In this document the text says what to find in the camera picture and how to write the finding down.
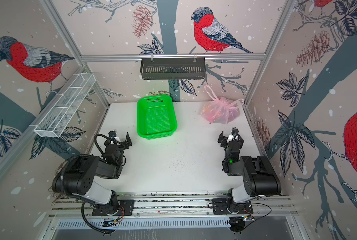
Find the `pink plastic bag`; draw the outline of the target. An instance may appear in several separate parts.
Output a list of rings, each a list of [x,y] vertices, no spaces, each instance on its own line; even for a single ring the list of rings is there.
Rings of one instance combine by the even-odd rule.
[[[208,85],[205,86],[205,92],[211,101],[203,105],[200,116],[210,124],[228,124],[240,116],[239,107],[244,104],[244,99],[233,101],[224,97],[218,98]]]

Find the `green plastic basket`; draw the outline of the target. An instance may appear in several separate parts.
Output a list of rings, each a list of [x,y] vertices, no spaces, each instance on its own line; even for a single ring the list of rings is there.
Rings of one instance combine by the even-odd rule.
[[[172,98],[149,96],[137,102],[137,133],[147,140],[170,137],[177,130]]]

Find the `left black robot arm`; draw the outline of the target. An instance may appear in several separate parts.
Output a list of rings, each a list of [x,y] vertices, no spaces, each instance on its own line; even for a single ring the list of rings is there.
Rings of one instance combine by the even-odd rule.
[[[94,180],[118,179],[121,175],[126,157],[124,151],[132,146],[129,134],[122,141],[117,131],[107,135],[96,134],[94,145],[99,155],[81,154],[69,158],[52,182],[52,190],[66,197],[89,203],[101,215],[115,215],[125,212],[117,193],[109,190]]]

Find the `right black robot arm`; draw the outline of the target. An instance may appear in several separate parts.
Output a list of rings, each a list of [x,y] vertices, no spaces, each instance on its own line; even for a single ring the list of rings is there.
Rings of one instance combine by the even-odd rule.
[[[252,199],[281,194],[280,180],[266,156],[240,156],[244,139],[238,129],[233,128],[229,136],[221,133],[218,143],[224,149],[222,171],[228,176],[241,176],[243,183],[229,189],[225,198],[212,199],[215,215],[250,214]]]

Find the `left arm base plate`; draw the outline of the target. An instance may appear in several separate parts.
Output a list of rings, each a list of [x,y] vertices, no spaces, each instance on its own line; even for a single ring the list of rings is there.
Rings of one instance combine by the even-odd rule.
[[[106,205],[94,205],[92,216],[111,217],[111,216],[131,216],[134,208],[134,200],[116,200]]]

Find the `white mesh wall shelf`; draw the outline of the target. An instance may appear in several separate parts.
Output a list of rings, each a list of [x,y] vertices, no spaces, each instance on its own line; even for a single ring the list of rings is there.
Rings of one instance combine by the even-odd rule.
[[[74,75],[67,89],[56,95],[55,104],[36,125],[34,132],[40,137],[59,138],[95,82],[93,74]]]

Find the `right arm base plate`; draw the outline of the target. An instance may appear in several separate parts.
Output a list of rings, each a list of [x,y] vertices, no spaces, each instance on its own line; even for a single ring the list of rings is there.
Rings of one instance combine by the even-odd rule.
[[[211,209],[214,215],[252,215],[253,208],[250,202],[235,203],[227,198],[212,199]]]

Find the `aluminium mounting rail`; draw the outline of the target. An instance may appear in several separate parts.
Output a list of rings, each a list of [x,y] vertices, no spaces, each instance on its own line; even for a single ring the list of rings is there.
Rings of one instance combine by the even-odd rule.
[[[213,215],[212,199],[223,198],[222,192],[172,193],[122,193],[119,200],[134,201],[132,217],[134,218],[167,218],[167,217],[210,217]],[[254,217],[268,214],[269,217],[298,216],[290,197],[274,196],[252,199],[249,211]]]

